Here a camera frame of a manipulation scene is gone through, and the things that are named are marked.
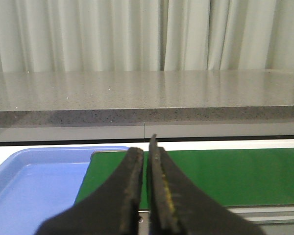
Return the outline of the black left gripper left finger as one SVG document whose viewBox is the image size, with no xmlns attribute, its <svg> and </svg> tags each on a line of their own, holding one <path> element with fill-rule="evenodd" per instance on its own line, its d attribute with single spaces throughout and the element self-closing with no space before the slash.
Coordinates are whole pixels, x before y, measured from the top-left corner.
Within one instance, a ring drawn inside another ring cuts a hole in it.
<svg viewBox="0 0 294 235">
<path fill-rule="evenodd" d="M 94 192 L 47 219 L 38 235 L 136 235 L 143 183 L 143 150 L 131 147 Z"/>
</svg>

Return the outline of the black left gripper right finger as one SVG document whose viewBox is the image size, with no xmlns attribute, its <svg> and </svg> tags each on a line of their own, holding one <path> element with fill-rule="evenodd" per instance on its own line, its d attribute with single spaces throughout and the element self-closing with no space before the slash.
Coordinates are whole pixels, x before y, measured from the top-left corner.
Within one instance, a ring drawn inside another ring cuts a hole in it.
<svg viewBox="0 0 294 235">
<path fill-rule="evenodd" d="M 149 142 L 147 198 L 153 235 L 262 235 L 263 230 L 230 212 L 199 189 L 168 152 Z"/>
</svg>

